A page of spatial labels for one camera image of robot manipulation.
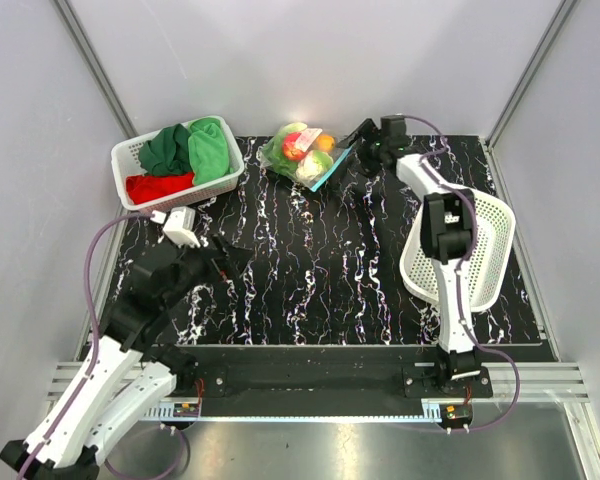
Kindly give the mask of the clear zip top bag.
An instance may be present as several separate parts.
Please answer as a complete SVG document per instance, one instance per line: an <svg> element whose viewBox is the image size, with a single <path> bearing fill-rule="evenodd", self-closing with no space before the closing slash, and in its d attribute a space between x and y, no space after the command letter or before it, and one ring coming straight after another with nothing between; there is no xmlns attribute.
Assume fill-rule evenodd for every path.
<svg viewBox="0 0 600 480"><path fill-rule="evenodd" d="M311 192L336 179L352 147L322 128L303 122L282 126L257 152L262 168L282 175Z"/></svg>

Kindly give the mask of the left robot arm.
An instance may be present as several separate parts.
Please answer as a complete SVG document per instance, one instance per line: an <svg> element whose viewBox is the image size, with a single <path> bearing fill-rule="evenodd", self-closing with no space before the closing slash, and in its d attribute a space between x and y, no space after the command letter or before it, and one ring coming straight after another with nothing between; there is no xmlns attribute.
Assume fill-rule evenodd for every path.
<svg viewBox="0 0 600 480"><path fill-rule="evenodd" d="M162 243L146 250L56 405L26 438L9 441L1 460L20 479L97 478L150 408L195 386L194 356L156 345L172 309L197 286L237 280L251 257L220 235L207 247Z"/></svg>

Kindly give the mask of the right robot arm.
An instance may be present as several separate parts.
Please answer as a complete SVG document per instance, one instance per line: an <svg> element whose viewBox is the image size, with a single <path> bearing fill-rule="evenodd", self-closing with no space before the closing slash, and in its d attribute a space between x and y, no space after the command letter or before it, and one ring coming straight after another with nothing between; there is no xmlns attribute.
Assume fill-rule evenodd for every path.
<svg viewBox="0 0 600 480"><path fill-rule="evenodd" d="M447 138L440 137L439 149L419 153L407 134L409 120L432 125L412 115L388 115L379 123L367 118L339 145L356 151L364 175L389 171L421 202L420 246L434 270L440 318L431 377L440 393L452 397L462 390L468 394L481 374L469 292L470 260L478 241L474 195L445 180L429 162L448 151Z"/></svg>

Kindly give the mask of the fake orange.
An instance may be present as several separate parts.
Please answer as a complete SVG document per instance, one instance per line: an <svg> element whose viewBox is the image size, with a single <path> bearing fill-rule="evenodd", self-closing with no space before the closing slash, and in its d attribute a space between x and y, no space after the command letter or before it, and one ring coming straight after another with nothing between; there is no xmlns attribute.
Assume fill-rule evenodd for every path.
<svg viewBox="0 0 600 480"><path fill-rule="evenodd" d="M335 138L328 134L320 134L313 142L313 148L325 153L331 152L336 145Z"/></svg>

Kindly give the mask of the fake white cauliflower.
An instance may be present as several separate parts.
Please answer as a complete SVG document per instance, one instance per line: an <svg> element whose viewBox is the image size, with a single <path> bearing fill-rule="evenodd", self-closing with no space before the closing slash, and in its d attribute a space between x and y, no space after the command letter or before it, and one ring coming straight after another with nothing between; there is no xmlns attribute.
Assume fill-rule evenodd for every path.
<svg viewBox="0 0 600 480"><path fill-rule="evenodd" d="M317 181L331 169L333 163L328 153L312 150L299 162L296 179L305 184Z"/></svg>

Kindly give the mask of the fake red apple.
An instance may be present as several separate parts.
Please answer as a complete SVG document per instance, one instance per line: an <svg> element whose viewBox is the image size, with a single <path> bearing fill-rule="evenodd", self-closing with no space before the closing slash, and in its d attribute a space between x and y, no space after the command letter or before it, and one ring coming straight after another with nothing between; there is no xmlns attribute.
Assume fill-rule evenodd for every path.
<svg viewBox="0 0 600 480"><path fill-rule="evenodd" d="M301 137L300 131L288 134L282 143L283 155L292 162L300 162L305 156L306 151L297 145L297 140Z"/></svg>

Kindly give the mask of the black marble pattern mat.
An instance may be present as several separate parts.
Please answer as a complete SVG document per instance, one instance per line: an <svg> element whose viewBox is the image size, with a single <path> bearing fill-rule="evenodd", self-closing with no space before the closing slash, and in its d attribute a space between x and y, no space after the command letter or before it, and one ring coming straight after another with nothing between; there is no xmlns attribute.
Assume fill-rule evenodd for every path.
<svg viewBox="0 0 600 480"><path fill-rule="evenodd" d="M399 260L419 208L392 175L359 176L341 193L310 192L261 168L261 137L237 141L235 190L197 204L194 230L253 252L239 299L200 286L172 312L163 342L183 345L433 343L437 311L405 288Z"/></svg>

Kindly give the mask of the white rectangular basket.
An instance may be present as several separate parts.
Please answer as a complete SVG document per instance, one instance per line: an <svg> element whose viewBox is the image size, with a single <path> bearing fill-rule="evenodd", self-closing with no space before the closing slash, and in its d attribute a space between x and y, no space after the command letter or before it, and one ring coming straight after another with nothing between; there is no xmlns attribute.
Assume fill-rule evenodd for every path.
<svg viewBox="0 0 600 480"><path fill-rule="evenodd" d="M168 211L228 193L245 165L228 124L206 116L115 145L111 167L119 199L137 212Z"/></svg>

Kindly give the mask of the red cloth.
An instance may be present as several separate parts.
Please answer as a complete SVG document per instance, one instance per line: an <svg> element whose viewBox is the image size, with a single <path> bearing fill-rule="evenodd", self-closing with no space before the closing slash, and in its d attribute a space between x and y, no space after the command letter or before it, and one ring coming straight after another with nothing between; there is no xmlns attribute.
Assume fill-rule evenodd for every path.
<svg viewBox="0 0 600 480"><path fill-rule="evenodd" d="M194 178L193 172L172 176L134 175L126 178L125 188L133 204L140 205L192 188Z"/></svg>

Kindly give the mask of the light green cloth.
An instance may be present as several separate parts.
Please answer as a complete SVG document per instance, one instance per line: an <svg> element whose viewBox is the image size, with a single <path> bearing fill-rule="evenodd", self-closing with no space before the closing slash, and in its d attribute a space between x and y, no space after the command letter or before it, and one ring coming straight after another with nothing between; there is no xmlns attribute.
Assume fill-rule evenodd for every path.
<svg viewBox="0 0 600 480"><path fill-rule="evenodd" d="M192 121L188 130L193 185L203 185L225 176L230 170L229 149L220 121L204 117Z"/></svg>

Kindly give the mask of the dark green cloth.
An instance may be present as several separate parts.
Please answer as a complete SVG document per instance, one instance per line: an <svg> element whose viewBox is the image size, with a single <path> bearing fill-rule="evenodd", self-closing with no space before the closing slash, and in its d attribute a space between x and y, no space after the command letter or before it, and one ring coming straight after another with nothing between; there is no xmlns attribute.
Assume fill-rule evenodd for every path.
<svg viewBox="0 0 600 480"><path fill-rule="evenodd" d="M190 133L182 124L166 127L139 150L138 160L152 176L184 175L192 172L189 160Z"/></svg>

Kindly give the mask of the white oval basket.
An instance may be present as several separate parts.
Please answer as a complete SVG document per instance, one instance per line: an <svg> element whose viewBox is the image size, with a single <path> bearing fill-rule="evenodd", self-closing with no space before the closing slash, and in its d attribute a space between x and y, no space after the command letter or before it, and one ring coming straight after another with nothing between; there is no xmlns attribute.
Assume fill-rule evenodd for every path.
<svg viewBox="0 0 600 480"><path fill-rule="evenodd" d="M469 261L463 264L468 285L461 295L472 312L489 309L497 300L512 249L516 219L513 210L495 196L472 189L478 240ZM420 244L422 210L412 223L399 261L405 288L432 305L439 303L438 283L432 260Z"/></svg>

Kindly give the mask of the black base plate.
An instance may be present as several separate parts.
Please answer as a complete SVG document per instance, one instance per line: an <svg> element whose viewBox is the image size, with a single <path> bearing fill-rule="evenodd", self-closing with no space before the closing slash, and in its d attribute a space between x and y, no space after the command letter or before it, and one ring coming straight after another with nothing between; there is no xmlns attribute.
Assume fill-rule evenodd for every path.
<svg viewBox="0 0 600 480"><path fill-rule="evenodd" d="M232 421L397 420L423 400L493 399L509 364L479 353L478 374L453 380L432 346L184 347L175 397L202 389L202 414Z"/></svg>

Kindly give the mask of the right aluminium frame post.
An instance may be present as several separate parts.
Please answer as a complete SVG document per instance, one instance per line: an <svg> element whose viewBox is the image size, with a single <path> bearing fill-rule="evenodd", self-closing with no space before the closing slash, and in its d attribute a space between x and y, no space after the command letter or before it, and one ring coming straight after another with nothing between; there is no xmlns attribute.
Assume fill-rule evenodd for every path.
<svg viewBox="0 0 600 480"><path fill-rule="evenodd" d="M561 0L559 2L502 112L498 116L489 135L485 138L487 147L494 147L503 135L504 130L524 100L535 77L578 5L578 0Z"/></svg>

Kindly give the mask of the aluminium frame post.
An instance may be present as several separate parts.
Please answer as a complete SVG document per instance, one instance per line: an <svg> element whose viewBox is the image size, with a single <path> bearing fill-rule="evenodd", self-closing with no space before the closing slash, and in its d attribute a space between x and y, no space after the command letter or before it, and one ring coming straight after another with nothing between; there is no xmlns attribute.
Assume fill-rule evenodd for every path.
<svg viewBox="0 0 600 480"><path fill-rule="evenodd" d="M67 0L51 0L61 23L74 43L81 59L89 70L96 87L103 96L117 125L127 138L138 135L130 116L107 75L88 33L79 19L72 3Z"/></svg>
<svg viewBox="0 0 600 480"><path fill-rule="evenodd" d="M502 112L498 116L489 135L485 138L487 147L494 147L503 135L504 130L524 100L535 77L578 5L578 0L561 0L559 2Z"/></svg>

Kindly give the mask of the left aluminium frame post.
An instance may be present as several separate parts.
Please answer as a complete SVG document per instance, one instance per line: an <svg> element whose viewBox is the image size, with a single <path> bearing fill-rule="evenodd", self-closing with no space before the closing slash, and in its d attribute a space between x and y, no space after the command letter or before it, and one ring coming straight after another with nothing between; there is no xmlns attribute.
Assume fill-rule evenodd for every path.
<svg viewBox="0 0 600 480"><path fill-rule="evenodd" d="M117 125L127 138L138 135L130 116L107 75L88 33L79 19L72 3L67 0L51 0L61 23L74 43L81 59L89 70L96 87L103 96Z"/></svg>

